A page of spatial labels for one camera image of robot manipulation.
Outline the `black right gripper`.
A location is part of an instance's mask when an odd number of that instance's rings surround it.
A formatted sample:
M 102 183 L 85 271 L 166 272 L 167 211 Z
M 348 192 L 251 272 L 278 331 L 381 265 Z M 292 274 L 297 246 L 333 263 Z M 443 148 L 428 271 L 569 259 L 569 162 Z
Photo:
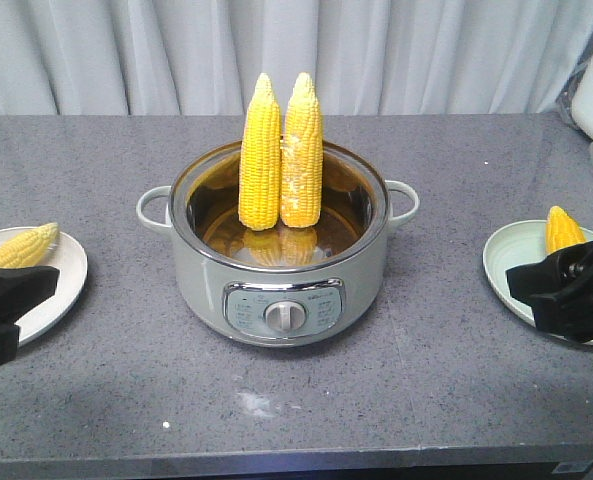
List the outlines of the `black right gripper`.
M 588 252 L 567 247 L 506 271 L 510 295 L 528 298 L 539 331 L 577 343 L 593 340 L 593 249 Z

